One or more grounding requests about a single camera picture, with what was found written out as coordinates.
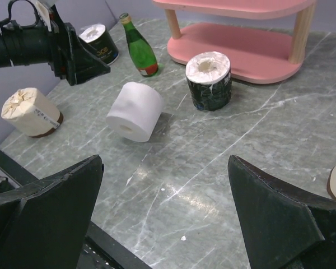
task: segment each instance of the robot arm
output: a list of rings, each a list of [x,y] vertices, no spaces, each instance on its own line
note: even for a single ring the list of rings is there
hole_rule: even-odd
[[[21,26],[11,19],[17,1],[32,5],[36,16],[33,25]],[[71,86],[109,73],[110,67],[95,56],[95,50],[76,35],[71,24],[61,20],[54,3],[9,2],[9,16],[0,21],[0,67],[48,63],[55,75],[67,79]]]

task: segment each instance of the pink shelf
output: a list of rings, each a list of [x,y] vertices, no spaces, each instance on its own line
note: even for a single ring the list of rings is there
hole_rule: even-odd
[[[153,0],[167,10],[208,13],[263,20],[285,17],[312,5],[316,0]]]
[[[187,26],[181,33],[167,45],[178,63],[203,52],[221,52],[229,57],[234,78],[255,84],[285,80],[301,67],[288,61],[292,37],[286,34],[207,23]]]

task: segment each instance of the gray marble surface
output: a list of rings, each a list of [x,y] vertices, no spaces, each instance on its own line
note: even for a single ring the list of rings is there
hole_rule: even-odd
[[[41,139],[15,131],[1,149],[39,178],[100,154],[106,169],[92,220],[152,268],[247,269],[228,157],[328,196],[336,164],[336,34],[311,33],[305,63],[291,79],[233,82],[229,105],[207,113],[193,107],[184,66],[167,54],[167,23],[135,23],[164,65],[160,75],[139,75],[116,25],[120,57],[111,74],[75,87],[62,81],[49,94],[65,116],[60,129]],[[147,143],[121,138],[105,123],[128,81],[152,86],[166,102]]]

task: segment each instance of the toilet paper packaging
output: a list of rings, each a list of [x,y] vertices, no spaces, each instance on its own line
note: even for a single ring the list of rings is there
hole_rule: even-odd
[[[53,133],[63,122],[63,115],[36,88],[18,90],[2,107],[1,117],[30,137]]]
[[[219,52],[205,52],[186,65],[186,79],[194,106],[199,110],[217,110],[231,98],[231,68],[228,57]]]
[[[123,86],[107,117],[108,126],[136,141],[150,139],[164,107],[162,96],[148,85],[129,82]]]

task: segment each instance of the green glass bottle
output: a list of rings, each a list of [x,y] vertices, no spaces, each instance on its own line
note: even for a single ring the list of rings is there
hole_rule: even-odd
[[[151,77],[158,72],[158,63],[152,47],[134,27],[128,13],[120,17],[128,43],[130,57],[143,77]]]

